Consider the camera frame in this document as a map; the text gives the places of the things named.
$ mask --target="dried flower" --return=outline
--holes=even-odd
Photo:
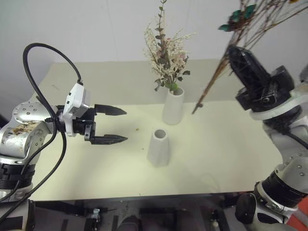
[[[190,75],[190,71],[183,72],[188,60],[188,52],[183,48],[183,40],[189,39],[192,34],[179,37],[179,32],[181,31],[179,30],[172,38],[166,38],[164,4],[167,0],[161,2],[158,27],[155,28],[158,35],[154,35],[150,27],[151,22],[144,31],[145,43],[148,48],[146,56],[150,60],[152,71],[160,76],[155,80],[157,83],[155,91],[160,86],[174,91],[178,88],[177,80],[182,81],[182,75]]]

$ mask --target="screw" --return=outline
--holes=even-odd
[[[265,102],[265,103],[267,103],[269,101],[270,101],[269,97],[266,97],[266,98],[263,99],[263,102]]]

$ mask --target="white cone vase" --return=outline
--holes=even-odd
[[[154,167],[168,165],[170,159],[169,137],[165,130],[158,129],[152,133],[147,159]]]
[[[183,116],[184,90],[178,88],[172,92],[168,91],[162,120],[169,125],[178,124]]]

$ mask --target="teal leaf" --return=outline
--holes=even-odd
[[[244,17],[245,18],[250,18],[253,15],[256,6],[257,6],[256,4],[255,5],[247,6],[246,10],[245,10],[245,13],[244,13]]]
[[[183,72],[183,75],[186,75],[186,76],[189,76],[190,74],[191,74],[190,71],[184,71],[184,72]]]
[[[240,16],[240,15],[241,15],[241,10],[237,10],[232,13],[232,16]]]
[[[224,24],[224,25],[221,25],[218,30],[223,30],[223,31],[229,31],[230,29],[230,25],[228,24]]]

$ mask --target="cable connector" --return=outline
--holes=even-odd
[[[56,118],[49,117],[49,118],[45,119],[46,123],[52,123],[54,121],[59,121],[59,118],[58,117],[56,117]]]

